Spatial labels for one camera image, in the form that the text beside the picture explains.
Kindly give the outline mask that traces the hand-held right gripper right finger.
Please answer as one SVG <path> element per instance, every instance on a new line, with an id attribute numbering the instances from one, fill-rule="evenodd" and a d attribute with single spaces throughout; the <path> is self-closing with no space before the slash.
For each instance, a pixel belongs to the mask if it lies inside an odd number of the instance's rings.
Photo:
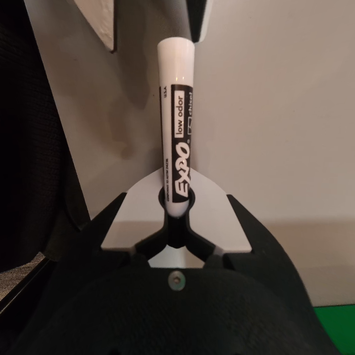
<path id="1" fill-rule="evenodd" d="M 193 232 L 215 245 L 215 253 L 250 253 L 251 245 L 225 191 L 202 174 L 191 174 L 195 201 L 189 210 Z"/>

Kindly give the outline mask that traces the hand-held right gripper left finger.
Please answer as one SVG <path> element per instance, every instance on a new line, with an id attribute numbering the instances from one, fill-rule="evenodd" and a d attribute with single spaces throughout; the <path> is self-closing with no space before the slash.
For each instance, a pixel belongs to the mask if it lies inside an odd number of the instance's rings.
<path id="1" fill-rule="evenodd" d="M 103 250 L 133 252 L 138 243 L 163 228 L 165 211 L 159 201 L 162 188 L 163 173 L 158 169 L 127 191 L 101 244 Z"/>

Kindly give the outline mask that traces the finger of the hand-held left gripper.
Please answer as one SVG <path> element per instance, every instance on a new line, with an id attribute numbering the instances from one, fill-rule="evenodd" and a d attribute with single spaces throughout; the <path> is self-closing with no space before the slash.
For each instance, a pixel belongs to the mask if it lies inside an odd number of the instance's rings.
<path id="1" fill-rule="evenodd" d="M 110 52 L 116 51 L 116 1 L 75 0 L 74 3 Z"/>
<path id="2" fill-rule="evenodd" d="M 213 0 L 186 1 L 191 40 L 194 44 L 202 42 L 206 37 L 213 2 Z"/>

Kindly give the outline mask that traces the black dry erase marker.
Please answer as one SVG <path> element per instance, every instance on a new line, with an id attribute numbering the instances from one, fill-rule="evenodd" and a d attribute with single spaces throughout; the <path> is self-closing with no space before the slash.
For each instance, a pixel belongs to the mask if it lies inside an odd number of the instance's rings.
<path id="1" fill-rule="evenodd" d="M 168 245 L 180 248 L 185 244 L 191 182 L 195 46 L 188 39 L 172 37 L 162 40 L 157 50 Z"/>

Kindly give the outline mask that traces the green plastic bin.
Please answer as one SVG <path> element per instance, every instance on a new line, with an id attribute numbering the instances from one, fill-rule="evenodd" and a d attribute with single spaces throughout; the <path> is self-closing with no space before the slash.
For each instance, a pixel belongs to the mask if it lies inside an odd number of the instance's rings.
<path id="1" fill-rule="evenodd" d="M 314 308 L 327 334 L 344 355 L 355 354 L 355 305 Z"/>

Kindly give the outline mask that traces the grey desk with wooden edge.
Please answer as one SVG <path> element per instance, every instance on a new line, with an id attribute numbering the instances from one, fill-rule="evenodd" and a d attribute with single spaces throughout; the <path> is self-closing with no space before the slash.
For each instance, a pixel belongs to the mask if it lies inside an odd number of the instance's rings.
<path id="1" fill-rule="evenodd" d="M 164 1 L 117 1 L 110 53 L 74 1 L 25 1 L 94 218 L 162 165 Z M 196 46 L 192 167 L 232 194 L 315 306 L 354 303 L 354 1 L 214 1 Z"/>

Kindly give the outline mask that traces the person's black clothing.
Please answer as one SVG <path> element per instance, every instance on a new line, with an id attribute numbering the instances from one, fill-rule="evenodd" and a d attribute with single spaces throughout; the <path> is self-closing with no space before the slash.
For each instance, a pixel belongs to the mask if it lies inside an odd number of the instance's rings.
<path id="1" fill-rule="evenodd" d="M 0 269 L 58 261 L 90 216 L 24 1 L 0 2 Z"/>

